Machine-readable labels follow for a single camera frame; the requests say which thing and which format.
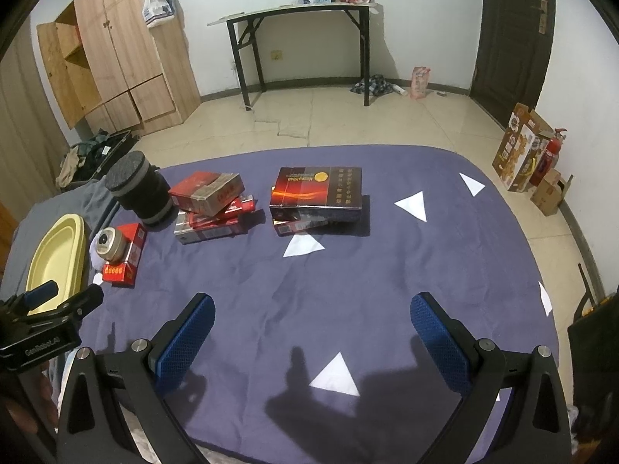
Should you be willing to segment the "red box gold coins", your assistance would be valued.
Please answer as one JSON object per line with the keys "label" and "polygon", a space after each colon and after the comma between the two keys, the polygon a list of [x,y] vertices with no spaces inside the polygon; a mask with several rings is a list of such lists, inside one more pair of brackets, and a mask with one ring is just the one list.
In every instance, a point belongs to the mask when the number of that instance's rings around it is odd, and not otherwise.
{"label": "red box gold coins", "polygon": [[103,280],[115,286],[133,287],[137,279],[137,269],[147,237],[146,229],[140,223],[120,225],[118,231],[123,235],[126,246],[117,262],[106,262]]}

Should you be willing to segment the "black foam-topped cylinder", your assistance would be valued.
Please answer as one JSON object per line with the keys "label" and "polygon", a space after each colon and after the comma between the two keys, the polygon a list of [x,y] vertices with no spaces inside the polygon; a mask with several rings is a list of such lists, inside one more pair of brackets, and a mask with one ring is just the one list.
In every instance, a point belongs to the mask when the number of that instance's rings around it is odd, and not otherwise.
{"label": "black foam-topped cylinder", "polygon": [[140,151],[121,157],[104,178],[106,189],[145,225],[162,222],[172,211],[169,183]]}

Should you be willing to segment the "red silver Hongqiqu carton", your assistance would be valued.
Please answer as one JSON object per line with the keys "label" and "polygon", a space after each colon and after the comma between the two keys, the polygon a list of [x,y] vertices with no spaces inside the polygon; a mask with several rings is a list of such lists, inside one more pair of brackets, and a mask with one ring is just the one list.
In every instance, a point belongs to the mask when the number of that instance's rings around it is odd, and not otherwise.
{"label": "red silver Hongqiqu carton", "polygon": [[215,217],[245,190],[238,173],[194,172],[169,189],[174,205],[190,213]]}

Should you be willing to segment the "dark Huang Shan cigarette carton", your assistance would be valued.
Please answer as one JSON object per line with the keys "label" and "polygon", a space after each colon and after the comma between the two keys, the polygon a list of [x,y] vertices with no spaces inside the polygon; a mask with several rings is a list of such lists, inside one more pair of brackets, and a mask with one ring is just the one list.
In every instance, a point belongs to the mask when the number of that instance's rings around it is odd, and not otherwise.
{"label": "dark Huang Shan cigarette carton", "polygon": [[362,169],[281,168],[271,190],[270,212],[282,222],[357,222],[363,213]]}

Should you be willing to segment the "yellow plastic basin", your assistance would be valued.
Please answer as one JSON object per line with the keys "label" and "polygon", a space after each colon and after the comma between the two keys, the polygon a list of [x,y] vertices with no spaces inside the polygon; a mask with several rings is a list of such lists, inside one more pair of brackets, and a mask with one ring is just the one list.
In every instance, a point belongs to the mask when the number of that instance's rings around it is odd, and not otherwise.
{"label": "yellow plastic basin", "polygon": [[85,222],[77,214],[66,214],[46,232],[29,266],[27,291],[53,281],[56,295],[29,312],[29,315],[56,309],[81,291],[85,261]]}

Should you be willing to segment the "grey cloth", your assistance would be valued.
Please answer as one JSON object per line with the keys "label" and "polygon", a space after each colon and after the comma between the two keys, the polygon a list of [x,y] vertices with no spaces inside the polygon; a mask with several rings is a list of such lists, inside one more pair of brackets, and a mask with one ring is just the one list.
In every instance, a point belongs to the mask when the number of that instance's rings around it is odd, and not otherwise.
{"label": "grey cloth", "polygon": [[66,214],[77,214],[85,222],[87,244],[96,233],[111,224],[120,204],[103,181],[85,186],[35,204],[15,230],[12,247],[1,281],[1,300],[25,290],[31,259],[46,232]]}

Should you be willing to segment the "white paper triangle edge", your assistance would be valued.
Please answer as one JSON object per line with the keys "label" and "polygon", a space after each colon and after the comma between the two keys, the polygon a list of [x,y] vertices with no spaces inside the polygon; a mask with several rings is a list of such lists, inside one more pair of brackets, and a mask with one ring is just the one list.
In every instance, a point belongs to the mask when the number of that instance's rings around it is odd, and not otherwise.
{"label": "white paper triangle edge", "polygon": [[545,315],[549,316],[553,311],[553,305],[551,301],[551,297],[548,294],[547,289],[545,289],[544,284],[542,282],[538,283],[539,285],[539,296],[541,305],[544,308]]}

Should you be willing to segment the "black suitcase with clothes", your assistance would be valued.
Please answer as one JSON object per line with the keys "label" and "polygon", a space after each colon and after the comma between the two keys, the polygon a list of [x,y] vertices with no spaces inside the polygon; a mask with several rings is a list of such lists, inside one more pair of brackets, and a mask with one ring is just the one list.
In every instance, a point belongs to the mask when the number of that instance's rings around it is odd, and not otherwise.
{"label": "black suitcase with clothes", "polygon": [[115,133],[100,129],[95,136],[69,149],[56,176],[56,188],[67,192],[102,179],[138,141],[139,137],[129,129]]}

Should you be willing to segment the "red carton middle stack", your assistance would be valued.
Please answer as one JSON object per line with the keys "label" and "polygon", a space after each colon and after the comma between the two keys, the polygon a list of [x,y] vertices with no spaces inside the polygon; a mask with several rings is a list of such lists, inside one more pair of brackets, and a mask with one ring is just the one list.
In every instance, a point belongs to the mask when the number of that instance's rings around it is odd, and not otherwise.
{"label": "red carton middle stack", "polygon": [[255,211],[255,207],[256,200],[252,195],[239,196],[214,217],[207,217],[197,213],[189,213],[188,222],[191,227],[197,229],[199,226],[223,222],[237,218],[242,214],[253,213],[253,211]]}

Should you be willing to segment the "white paper triangle near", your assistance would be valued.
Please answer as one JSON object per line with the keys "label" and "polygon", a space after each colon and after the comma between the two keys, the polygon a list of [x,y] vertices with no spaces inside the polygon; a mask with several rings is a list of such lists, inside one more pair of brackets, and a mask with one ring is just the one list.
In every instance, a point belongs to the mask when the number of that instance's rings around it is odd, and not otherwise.
{"label": "white paper triangle near", "polygon": [[348,370],[341,352],[338,352],[316,377],[311,380],[309,386],[314,389],[351,397],[360,396],[355,380],[352,378],[351,371]]}

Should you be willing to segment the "white paper triangle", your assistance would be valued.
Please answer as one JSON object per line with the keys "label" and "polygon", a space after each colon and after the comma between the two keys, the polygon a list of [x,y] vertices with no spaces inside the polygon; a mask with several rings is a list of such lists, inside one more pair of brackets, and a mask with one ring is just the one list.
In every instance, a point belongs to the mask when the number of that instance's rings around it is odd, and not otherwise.
{"label": "white paper triangle", "polygon": [[352,378],[351,371],[348,370],[341,352],[338,352],[316,377],[311,380],[309,386],[314,389],[351,397],[360,396],[355,380]]}
{"label": "white paper triangle", "polygon": [[417,192],[409,197],[403,198],[395,203],[396,207],[406,211],[417,220],[427,221],[424,192]]}
{"label": "white paper triangle", "polygon": [[461,173],[460,176],[461,176],[461,179],[464,181],[465,186],[467,186],[467,189],[469,189],[469,192],[472,197],[476,197],[486,187],[482,182],[464,173]]}
{"label": "white paper triangle", "polygon": [[301,257],[320,250],[324,250],[324,246],[318,240],[306,232],[301,232],[301,234],[296,234],[289,240],[283,257]]}

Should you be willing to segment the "red carton under dark carton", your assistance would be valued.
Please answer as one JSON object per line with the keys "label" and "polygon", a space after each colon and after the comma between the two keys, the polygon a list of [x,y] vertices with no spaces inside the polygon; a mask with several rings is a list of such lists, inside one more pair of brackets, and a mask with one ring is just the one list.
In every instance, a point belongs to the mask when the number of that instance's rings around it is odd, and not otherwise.
{"label": "red carton under dark carton", "polygon": [[303,218],[296,220],[272,220],[273,227],[279,237],[293,236],[311,229],[318,229],[329,224],[324,218]]}

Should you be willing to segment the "small brown cardboard box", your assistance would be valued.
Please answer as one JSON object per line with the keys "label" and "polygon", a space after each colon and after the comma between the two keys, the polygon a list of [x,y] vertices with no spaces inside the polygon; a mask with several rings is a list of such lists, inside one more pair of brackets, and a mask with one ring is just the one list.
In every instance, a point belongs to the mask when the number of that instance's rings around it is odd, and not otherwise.
{"label": "small brown cardboard box", "polygon": [[544,175],[531,197],[531,201],[541,211],[541,214],[549,217],[558,211],[566,192],[570,189],[573,178],[573,175],[564,178],[556,169],[551,169]]}

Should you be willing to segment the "white paper triangle centre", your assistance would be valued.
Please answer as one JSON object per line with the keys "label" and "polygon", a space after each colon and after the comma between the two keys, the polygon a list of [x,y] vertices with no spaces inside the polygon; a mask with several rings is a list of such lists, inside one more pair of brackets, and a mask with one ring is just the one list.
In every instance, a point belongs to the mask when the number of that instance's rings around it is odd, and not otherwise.
{"label": "white paper triangle centre", "polygon": [[289,240],[283,257],[301,257],[320,250],[324,250],[324,246],[318,240],[306,232],[301,232],[301,234],[296,234]]}

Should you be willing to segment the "white paper triangle far right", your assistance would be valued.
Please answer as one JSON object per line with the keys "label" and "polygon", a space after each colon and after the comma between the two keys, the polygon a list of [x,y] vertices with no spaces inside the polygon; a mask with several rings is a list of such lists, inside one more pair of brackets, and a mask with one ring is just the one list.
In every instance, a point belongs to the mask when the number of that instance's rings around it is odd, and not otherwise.
{"label": "white paper triangle far right", "polygon": [[469,192],[472,197],[476,197],[486,187],[482,182],[464,173],[461,173],[460,176],[461,176],[461,179],[464,181],[465,186],[467,186],[467,189],[469,189]]}

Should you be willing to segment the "wooden wardrobe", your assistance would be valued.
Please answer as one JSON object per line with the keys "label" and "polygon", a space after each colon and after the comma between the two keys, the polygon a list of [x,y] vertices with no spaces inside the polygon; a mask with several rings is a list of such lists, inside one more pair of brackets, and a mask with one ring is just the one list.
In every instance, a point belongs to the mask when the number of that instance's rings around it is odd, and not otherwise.
{"label": "wooden wardrobe", "polygon": [[31,12],[39,74],[69,142],[85,129],[161,131],[198,107],[181,9],[148,27],[144,3],[39,0]]}

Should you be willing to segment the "printed cardboard box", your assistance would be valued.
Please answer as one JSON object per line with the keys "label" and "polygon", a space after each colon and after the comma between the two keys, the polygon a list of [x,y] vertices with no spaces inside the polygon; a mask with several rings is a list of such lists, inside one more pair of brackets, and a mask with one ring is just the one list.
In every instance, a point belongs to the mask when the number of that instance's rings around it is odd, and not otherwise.
{"label": "printed cardboard box", "polygon": [[523,192],[554,136],[545,120],[528,106],[517,103],[508,120],[492,167],[508,192]]}

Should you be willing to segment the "red fire extinguisher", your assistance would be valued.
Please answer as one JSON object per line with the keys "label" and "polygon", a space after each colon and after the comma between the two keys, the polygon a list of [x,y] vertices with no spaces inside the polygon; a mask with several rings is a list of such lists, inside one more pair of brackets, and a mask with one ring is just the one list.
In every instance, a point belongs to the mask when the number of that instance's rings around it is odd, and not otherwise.
{"label": "red fire extinguisher", "polygon": [[539,186],[541,180],[555,167],[559,159],[561,148],[566,139],[566,128],[558,128],[554,130],[554,136],[550,139],[547,146],[544,148],[541,157],[539,158],[537,167],[530,178],[531,186]]}

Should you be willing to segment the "white plastic bag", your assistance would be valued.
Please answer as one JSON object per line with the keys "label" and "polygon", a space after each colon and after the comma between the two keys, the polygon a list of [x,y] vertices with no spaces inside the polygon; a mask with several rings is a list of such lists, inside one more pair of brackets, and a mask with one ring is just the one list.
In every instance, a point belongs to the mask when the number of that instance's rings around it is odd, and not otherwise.
{"label": "white plastic bag", "polygon": [[144,0],[143,18],[147,28],[162,25],[175,17],[175,10],[169,0]]}

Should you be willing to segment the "black folding table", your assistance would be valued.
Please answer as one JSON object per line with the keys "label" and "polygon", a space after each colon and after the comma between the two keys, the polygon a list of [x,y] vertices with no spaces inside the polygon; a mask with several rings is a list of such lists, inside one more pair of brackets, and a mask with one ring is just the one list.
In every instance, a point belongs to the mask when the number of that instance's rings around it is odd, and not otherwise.
{"label": "black folding table", "polygon": [[284,5],[238,13],[210,22],[227,30],[243,108],[253,109],[243,62],[254,60],[256,88],[268,90],[277,74],[297,80],[352,70],[364,83],[370,78],[370,17],[373,3]]}

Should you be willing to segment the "pink snack bag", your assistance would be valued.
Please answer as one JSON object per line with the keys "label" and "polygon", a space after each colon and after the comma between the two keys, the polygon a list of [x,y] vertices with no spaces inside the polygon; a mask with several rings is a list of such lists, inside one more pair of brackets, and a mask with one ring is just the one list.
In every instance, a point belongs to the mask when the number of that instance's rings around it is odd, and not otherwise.
{"label": "pink snack bag", "polygon": [[411,72],[410,96],[413,99],[424,99],[427,96],[431,69],[426,66],[416,66]]}

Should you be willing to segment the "dark clothes on floor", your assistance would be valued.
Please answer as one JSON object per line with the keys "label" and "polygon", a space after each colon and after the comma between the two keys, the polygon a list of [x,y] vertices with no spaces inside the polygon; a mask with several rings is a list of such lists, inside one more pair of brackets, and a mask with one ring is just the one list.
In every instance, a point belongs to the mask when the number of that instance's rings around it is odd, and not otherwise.
{"label": "dark clothes on floor", "polygon": [[389,83],[382,74],[373,74],[368,79],[368,83],[365,83],[364,78],[361,78],[360,81],[351,87],[351,92],[353,93],[364,94],[365,91],[368,91],[370,96],[379,97],[393,93],[395,89],[393,89],[392,83]]}

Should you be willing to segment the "dark door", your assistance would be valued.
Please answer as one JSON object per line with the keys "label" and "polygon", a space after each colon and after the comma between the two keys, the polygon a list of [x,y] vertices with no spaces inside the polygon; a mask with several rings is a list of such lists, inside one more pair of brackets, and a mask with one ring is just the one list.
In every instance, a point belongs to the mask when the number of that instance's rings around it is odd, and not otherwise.
{"label": "dark door", "polygon": [[537,105],[550,62],[556,0],[482,0],[470,96],[501,126]]}

